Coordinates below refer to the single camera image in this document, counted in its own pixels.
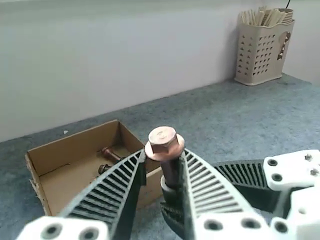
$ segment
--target cardboard box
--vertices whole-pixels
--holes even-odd
[[[110,146],[120,157],[126,157],[142,149],[144,144],[121,122],[114,120],[27,152],[26,165],[33,178],[30,182],[46,215],[57,215],[94,181],[101,164],[113,164],[111,159],[97,154],[102,148]],[[152,203],[162,195],[160,164],[148,160],[146,168],[147,185],[140,189],[137,208]]]

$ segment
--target bolt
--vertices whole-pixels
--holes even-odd
[[[117,154],[115,154],[110,147],[102,148],[101,154],[104,158],[112,159],[116,163],[123,159],[123,157],[120,157]]]
[[[108,164],[100,165],[100,167],[98,168],[98,173],[101,175],[101,174],[103,174],[104,172],[106,172],[110,168],[111,168],[111,166],[108,165]]]
[[[319,170],[317,170],[317,169],[312,169],[311,171],[310,171],[310,174],[312,175],[312,176],[317,176],[318,174],[319,174]]]
[[[312,160],[312,155],[311,154],[307,154],[304,156],[304,159],[307,161],[311,161]]]
[[[160,162],[166,185],[176,188],[179,182],[179,157],[185,149],[185,140],[169,126],[153,129],[148,140],[144,147],[146,156]]]

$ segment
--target popsicle stick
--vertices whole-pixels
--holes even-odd
[[[275,14],[275,11],[272,9],[268,15],[268,17],[266,18],[265,22],[264,22],[264,25],[269,27],[270,26],[270,22],[271,22],[271,19],[273,18],[273,15]]]
[[[261,26],[262,25],[262,21],[264,20],[265,17],[265,12],[264,11],[260,11],[259,12],[259,21],[257,23],[257,25]]]
[[[250,10],[250,12],[251,12],[252,24],[257,25],[255,12],[252,9]]]

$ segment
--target beige plastic container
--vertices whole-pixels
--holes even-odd
[[[295,20],[273,27],[241,23],[235,80],[254,86],[282,77]]]

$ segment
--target wooden stick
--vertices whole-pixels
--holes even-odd
[[[250,12],[251,12],[252,24],[257,25],[255,12],[252,9],[250,10]]]

